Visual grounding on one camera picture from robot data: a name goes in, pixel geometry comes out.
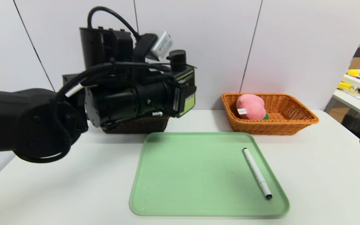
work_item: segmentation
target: pink plush toy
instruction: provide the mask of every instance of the pink plush toy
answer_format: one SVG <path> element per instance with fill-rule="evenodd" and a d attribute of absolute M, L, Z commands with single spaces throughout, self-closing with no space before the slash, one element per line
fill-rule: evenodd
<path fill-rule="evenodd" d="M 244 108 L 247 114 L 240 115 L 241 119 L 263 120 L 266 116 L 265 102 L 254 94 L 243 94 L 237 99 L 237 108 Z"/>

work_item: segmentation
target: brown wicker basket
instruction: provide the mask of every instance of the brown wicker basket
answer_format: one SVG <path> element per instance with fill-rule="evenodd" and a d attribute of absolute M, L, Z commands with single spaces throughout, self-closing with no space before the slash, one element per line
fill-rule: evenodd
<path fill-rule="evenodd" d="M 236 102 L 243 93 L 227 93 L 222 95 L 222 101 L 227 111 L 227 118 L 234 131 L 249 134 L 292 135 L 301 129 L 319 122 L 306 106 L 296 98 L 287 94 L 255 94 L 265 102 L 269 120 L 241 119 Z"/>
<path fill-rule="evenodd" d="M 107 134 L 149 134 L 163 132 L 168 125 L 169 116 L 144 117 L 121 124 L 114 130 L 102 129 Z"/>

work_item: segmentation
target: marker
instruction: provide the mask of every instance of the marker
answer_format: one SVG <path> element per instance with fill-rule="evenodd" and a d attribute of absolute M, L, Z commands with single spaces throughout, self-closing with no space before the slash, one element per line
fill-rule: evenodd
<path fill-rule="evenodd" d="M 247 161 L 250 164 L 252 171 L 254 172 L 255 179 L 258 182 L 260 188 L 262 189 L 263 194 L 265 195 L 265 197 L 268 200 L 270 200 L 273 197 L 272 193 L 269 190 L 269 187 L 268 187 L 268 184 L 265 181 L 265 178 L 263 178 L 262 173 L 260 172 L 258 166 L 256 165 L 256 162 L 255 162 L 253 156 L 251 155 L 248 148 L 244 148 L 242 151 L 244 152 L 244 155 L 247 158 Z"/>

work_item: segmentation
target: green tray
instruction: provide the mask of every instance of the green tray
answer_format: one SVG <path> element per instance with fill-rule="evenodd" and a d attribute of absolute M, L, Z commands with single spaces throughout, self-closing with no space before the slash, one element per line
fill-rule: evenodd
<path fill-rule="evenodd" d="M 273 198 L 267 200 L 243 154 L 248 148 Z M 137 215 L 272 216 L 290 203 L 254 139 L 243 132 L 152 133 L 130 197 Z"/>

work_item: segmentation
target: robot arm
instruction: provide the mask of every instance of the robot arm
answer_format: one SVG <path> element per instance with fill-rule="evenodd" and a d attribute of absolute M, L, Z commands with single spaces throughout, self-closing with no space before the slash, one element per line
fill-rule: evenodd
<path fill-rule="evenodd" d="M 65 84 L 56 93 L 0 91 L 0 151 L 48 163 L 63 158 L 88 130 L 86 114 L 94 126 L 114 129 L 156 111 L 181 117 L 194 106 L 194 67 L 186 64 L 186 52 L 171 51 L 170 63 L 147 63 L 146 57 L 157 59 L 167 53 L 168 35 L 136 34 L 133 49 L 133 40 L 124 30 L 91 27 L 90 15 L 98 10 L 117 15 L 96 7 L 90 11 L 88 27 L 80 28 L 84 72 L 64 76 Z M 78 92 L 68 95 L 79 86 Z"/>

